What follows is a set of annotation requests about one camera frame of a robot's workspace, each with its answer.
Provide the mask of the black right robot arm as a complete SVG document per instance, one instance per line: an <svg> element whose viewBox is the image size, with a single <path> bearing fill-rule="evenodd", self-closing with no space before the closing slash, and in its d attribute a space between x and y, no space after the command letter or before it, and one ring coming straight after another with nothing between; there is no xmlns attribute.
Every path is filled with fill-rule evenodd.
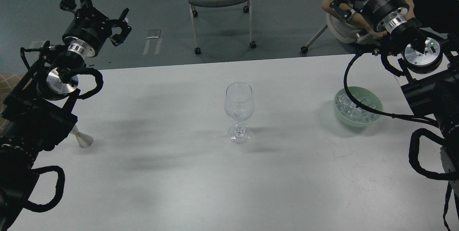
<svg viewBox="0 0 459 231"><path fill-rule="evenodd" d="M415 130L409 163L432 180L447 180L443 217L449 200L458 204L458 0L324 0L337 38L379 46L385 68L406 77L402 92L413 115L392 118L438 128Z"/></svg>

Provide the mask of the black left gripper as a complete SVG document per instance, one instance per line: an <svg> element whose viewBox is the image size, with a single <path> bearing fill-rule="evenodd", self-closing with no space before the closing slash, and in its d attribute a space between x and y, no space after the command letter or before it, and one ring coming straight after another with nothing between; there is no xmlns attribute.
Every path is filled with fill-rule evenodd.
<svg viewBox="0 0 459 231"><path fill-rule="evenodd" d="M80 9L76 9L76 0L62 0L60 9L76 13L74 20L65 31L62 41L70 44L71 41L81 40L92 48L88 57L98 56L104 43L109 38L113 46L121 45L131 33L126 16L129 8L125 8L118 19L110 19L97 9L93 9L91 0L79 0ZM112 29L119 28L120 33L113 33Z"/></svg>

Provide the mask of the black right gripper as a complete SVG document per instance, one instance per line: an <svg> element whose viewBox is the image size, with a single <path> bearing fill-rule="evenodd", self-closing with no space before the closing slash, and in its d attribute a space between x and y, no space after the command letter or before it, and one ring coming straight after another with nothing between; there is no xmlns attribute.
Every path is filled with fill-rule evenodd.
<svg viewBox="0 0 459 231"><path fill-rule="evenodd" d="M328 7L333 11L332 16L344 22L352 22L359 15L375 32L386 30L388 15L405 16L409 9L404 0L332 0Z"/></svg>

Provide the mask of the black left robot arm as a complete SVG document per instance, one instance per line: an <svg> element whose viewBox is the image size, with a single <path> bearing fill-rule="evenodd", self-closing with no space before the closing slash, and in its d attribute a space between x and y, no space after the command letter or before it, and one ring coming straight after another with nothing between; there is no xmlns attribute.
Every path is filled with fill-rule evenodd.
<svg viewBox="0 0 459 231"><path fill-rule="evenodd" d="M27 73L7 95L1 116L1 230L6 231L23 209L47 212L61 201L65 173L59 166L33 169L42 151L52 151L77 123L77 100L102 90L102 73L87 67L107 40L122 44L131 33L126 16L109 19L91 0L62 0L60 8L74 14L63 44L46 41L40 48L21 48Z"/></svg>

